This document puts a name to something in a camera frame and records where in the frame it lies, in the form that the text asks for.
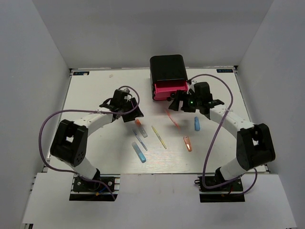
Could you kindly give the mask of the orange capped white marker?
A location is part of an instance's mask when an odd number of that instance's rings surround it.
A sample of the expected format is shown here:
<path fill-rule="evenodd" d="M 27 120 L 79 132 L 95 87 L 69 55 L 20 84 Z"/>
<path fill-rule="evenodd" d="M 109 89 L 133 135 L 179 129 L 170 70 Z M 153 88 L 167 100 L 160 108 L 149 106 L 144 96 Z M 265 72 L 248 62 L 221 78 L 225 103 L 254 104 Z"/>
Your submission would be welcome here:
<path fill-rule="evenodd" d="M 135 120 L 135 124 L 136 126 L 138 127 L 138 130 L 140 131 L 141 135 L 144 137 L 144 138 L 147 138 L 148 137 L 148 134 L 146 132 L 146 130 L 144 129 L 143 125 L 141 124 L 140 120 L 139 119 L 136 119 Z"/>

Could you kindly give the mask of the blue capped highlighter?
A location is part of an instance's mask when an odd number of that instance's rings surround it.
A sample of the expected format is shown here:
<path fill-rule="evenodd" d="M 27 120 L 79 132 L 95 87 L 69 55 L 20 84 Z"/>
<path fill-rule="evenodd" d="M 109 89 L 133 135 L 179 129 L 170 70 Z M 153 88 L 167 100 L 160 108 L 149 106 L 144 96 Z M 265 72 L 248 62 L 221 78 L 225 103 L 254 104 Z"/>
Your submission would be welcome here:
<path fill-rule="evenodd" d="M 132 147 L 135 150 L 137 156 L 139 157 L 140 161 L 142 163 L 146 162 L 146 157 L 144 156 L 143 152 L 141 151 L 141 149 L 139 148 L 139 146 L 137 145 L 136 142 L 132 142 Z"/>

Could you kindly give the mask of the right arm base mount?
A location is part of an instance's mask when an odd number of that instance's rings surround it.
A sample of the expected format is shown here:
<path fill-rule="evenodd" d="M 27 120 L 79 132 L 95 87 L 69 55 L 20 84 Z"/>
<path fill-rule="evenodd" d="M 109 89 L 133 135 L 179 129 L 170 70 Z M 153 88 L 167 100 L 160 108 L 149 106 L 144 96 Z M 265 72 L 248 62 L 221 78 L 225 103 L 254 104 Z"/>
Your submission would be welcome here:
<path fill-rule="evenodd" d="M 199 197 L 201 203 L 237 203 L 245 202 L 244 188 L 241 179 L 233 181 L 230 184 L 213 189 L 207 189 L 203 186 L 202 176 L 198 177 L 194 184 L 199 188 Z"/>

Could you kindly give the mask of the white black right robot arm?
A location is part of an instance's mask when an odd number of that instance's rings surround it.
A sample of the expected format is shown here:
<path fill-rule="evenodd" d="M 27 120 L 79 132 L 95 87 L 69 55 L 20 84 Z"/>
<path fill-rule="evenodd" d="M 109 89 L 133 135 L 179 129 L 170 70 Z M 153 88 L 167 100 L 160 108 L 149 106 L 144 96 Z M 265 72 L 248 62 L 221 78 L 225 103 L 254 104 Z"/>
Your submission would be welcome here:
<path fill-rule="evenodd" d="M 194 113 L 199 111 L 224 128 L 236 139 L 236 156 L 215 171 L 212 186 L 205 188 L 227 190 L 234 180 L 251 169 L 275 160 L 275 150 L 266 124 L 254 124 L 235 114 L 219 99 L 213 99 L 207 82 L 195 83 L 188 91 L 171 93 L 170 110 Z"/>

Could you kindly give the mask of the blue utility knife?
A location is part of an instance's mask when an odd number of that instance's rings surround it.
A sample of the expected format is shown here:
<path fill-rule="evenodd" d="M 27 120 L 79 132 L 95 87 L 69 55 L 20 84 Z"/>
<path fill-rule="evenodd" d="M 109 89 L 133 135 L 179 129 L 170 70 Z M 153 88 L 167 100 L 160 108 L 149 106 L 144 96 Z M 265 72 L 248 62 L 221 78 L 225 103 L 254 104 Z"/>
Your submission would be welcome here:
<path fill-rule="evenodd" d="M 195 131 L 200 131 L 200 121 L 199 121 L 199 118 L 196 116 L 194 118 L 194 129 Z"/>

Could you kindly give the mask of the pink top drawer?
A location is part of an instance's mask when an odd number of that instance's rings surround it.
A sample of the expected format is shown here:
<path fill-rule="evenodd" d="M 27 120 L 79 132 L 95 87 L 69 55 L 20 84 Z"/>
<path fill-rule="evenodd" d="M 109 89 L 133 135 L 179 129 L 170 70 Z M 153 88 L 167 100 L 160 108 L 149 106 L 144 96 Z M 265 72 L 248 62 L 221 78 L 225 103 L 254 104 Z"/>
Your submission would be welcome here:
<path fill-rule="evenodd" d="M 176 94 L 177 91 L 187 91 L 188 84 L 186 80 L 157 81 L 153 83 L 152 88 L 152 99 L 155 101 L 163 101 L 171 97 L 172 94 Z"/>

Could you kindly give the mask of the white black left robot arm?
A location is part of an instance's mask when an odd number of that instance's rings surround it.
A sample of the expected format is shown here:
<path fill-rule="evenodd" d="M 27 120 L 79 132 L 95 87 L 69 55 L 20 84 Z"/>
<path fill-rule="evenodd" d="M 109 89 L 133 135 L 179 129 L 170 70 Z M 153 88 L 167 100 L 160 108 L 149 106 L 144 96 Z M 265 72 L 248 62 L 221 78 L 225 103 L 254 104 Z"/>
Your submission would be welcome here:
<path fill-rule="evenodd" d="M 114 91 L 111 98 L 99 106 L 99 109 L 80 110 L 79 112 L 88 113 L 84 118 L 75 121 L 64 119 L 59 123 L 50 154 L 67 164 L 72 173 L 82 177 L 89 190 L 98 189 L 101 179 L 99 170 L 86 158 L 88 137 L 120 118 L 126 123 L 144 117 L 139 108 L 140 98 L 129 98 L 131 90 L 134 91 L 129 86 L 121 86 Z"/>

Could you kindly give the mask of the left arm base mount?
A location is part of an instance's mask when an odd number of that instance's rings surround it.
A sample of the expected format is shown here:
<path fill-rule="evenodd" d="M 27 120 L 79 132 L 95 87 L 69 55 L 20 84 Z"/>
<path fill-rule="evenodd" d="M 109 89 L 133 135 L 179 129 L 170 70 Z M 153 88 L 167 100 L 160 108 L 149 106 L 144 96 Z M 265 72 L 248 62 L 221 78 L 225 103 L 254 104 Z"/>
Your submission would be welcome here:
<path fill-rule="evenodd" d="M 121 175 L 100 175 L 101 182 L 105 183 L 112 192 L 103 184 L 87 182 L 74 176 L 70 191 L 69 201 L 111 202 L 115 201 L 120 188 Z"/>

